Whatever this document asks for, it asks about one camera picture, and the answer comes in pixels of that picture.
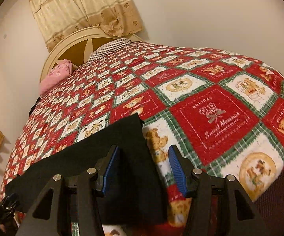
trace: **red checkered blanket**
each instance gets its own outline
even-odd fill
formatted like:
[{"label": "red checkered blanket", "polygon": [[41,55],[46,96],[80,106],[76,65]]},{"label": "red checkered blanket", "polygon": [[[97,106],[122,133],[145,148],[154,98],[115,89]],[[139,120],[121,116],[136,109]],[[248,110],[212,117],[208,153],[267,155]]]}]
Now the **red checkered blanket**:
[{"label": "red checkered blanket", "polygon": [[170,145],[210,175],[235,175],[253,200],[284,167],[279,72],[225,50],[135,42],[79,67],[42,98],[15,143],[1,194],[32,163],[136,112],[167,187],[171,230],[185,225],[190,200],[176,188]]}]

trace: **striped pillow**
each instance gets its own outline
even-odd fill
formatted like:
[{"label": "striped pillow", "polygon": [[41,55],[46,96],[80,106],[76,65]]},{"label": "striped pillow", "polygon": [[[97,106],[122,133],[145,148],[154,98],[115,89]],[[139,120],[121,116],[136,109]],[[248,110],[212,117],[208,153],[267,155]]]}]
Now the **striped pillow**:
[{"label": "striped pillow", "polygon": [[115,52],[116,50],[132,45],[132,42],[130,39],[126,38],[120,38],[117,40],[114,40],[112,42],[108,42],[104,44],[103,46],[100,46],[97,50],[95,50],[88,58],[87,63],[93,63],[95,60],[98,60],[108,54],[111,54]]}]

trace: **silver bolt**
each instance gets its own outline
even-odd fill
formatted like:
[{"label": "silver bolt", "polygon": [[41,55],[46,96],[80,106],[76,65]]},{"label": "silver bolt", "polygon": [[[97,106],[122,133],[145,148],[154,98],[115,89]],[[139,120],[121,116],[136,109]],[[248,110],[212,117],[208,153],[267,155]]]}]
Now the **silver bolt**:
[{"label": "silver bolt", "polygon": [[196,169],[193,169],[192,172],[196,175],[200,175],[202,173],[202,170],[196,168]]},{"label": "silver bolt", "polygon": [[60,174],[56,174],[53,176],[53,180],[54,181],[59,181],[62,178],[62,176]]},{"label": "silver bolt", "polygon": [[236,177],[233,176],[233,175],[228,175],[228,176],[227,176],[227,179],[228,179],[228,181],[235,181],[235,180],[236,180]]},{"label": "silver bolt", "polygon": [[88,170],[87,170],[87,173],[88,174],[94,174],[96,172],[96,169],[95,168],[89,168]]}]

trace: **wooden headboard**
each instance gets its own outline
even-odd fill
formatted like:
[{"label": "wooden headboard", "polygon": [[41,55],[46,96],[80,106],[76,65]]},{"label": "wooden headboard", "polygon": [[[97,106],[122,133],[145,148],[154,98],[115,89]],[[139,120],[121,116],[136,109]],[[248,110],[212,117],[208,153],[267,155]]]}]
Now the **wooden headboard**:
[{"label": "wooden headboard", "polygon": [[[50,52],[42,69],[40,81],[58,64],[59,61],[68,59],[75,66],[85,63],[91,53],[100,46],[121,37],[105,34],[97,27],[88,27],[70,34],[59,42]],[[137,35],[126,36],[132,41],[142,41]]]}]

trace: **pink pillow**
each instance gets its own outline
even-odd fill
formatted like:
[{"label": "pink pillow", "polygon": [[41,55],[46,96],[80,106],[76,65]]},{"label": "pink pillow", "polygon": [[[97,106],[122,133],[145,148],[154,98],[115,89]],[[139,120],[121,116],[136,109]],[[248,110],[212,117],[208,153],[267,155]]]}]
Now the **pink pillow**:
[{"label": "pink pillow", "polygon": [[40,82],[40,97],[44,97],[53,90],[62,80],[72,73],[71,61],[65,59],[61,61],[51,72]]}]

